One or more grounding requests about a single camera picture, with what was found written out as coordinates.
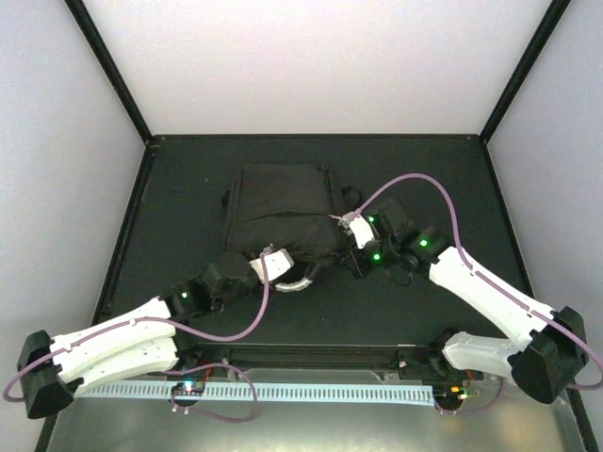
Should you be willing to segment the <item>black student bag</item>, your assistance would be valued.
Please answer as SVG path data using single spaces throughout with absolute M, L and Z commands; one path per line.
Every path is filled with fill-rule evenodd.
M 358 189 L 318 164 L 245 166 L 222 198 L 224 249 L 250 260 L 268 246 L 286 250 L 292 268 L 270 280 L 278 292 L 301 292 L 347 254 L 352 239 L 338 219 L 363 201 Z

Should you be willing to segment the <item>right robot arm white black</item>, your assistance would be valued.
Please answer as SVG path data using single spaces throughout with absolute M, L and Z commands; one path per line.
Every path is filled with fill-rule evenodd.
M 589 362 L 582 316 L 556 310 L 515 289 L 463 255 L 445 233 L 418 228 L 396 202 L 339 221 L 366 266 L 399 265 L 449 291 L 486 317 L 502 338 L 448 334 L 428 366 L 439 379 L 475 370 L 512 381 L 532 399 L 552 403 Z

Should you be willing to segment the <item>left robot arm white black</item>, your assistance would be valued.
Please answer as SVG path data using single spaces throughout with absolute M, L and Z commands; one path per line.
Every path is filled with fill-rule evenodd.
M 113 319 L 57 336 L 36 331 L 25 339 L 17 374 L 5 387 L 3 398 L 23 404 L 28 418 L 42 419 L 103 385 L 159 373 L 182 378 L 171 389 L 169 400 L 175 411 L 188 412 L 193 397 L 205 394 L 212 370 L 243 373 L 230 363 L 204 362 L 190 339 L 232 343 L 249 335 L 267 310 L 270 280 L 267 250 L 252 260 L 228 252 L 204 273 Z M 192 319 L 257 289 L 263 291 L 260 307 L 243 331 L 217 335 L 191 326 Z

